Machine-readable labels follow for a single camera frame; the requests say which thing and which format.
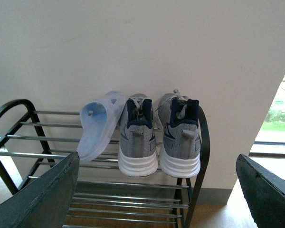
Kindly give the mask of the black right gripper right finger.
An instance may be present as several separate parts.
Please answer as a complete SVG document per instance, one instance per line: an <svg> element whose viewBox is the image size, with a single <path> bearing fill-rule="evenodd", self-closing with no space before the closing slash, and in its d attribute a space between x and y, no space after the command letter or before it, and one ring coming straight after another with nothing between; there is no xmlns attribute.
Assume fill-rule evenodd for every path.
<svg viewBox="0 0 285 228"><path fill-rule="evenodd" d="M240 154L236 172L251 216L259 228L285 228L285 180Z"/></svg>

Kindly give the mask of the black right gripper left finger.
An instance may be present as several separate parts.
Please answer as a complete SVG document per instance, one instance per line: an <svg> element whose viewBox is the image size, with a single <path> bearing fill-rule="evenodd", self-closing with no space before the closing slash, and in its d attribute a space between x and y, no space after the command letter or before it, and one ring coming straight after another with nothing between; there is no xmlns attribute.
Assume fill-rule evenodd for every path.
<svg viewBox="0 0 285 228"><path fill-rule="evenodd" d="M0 228L60 228L76 189L79 156L73 152L0 204Z"/></svg>

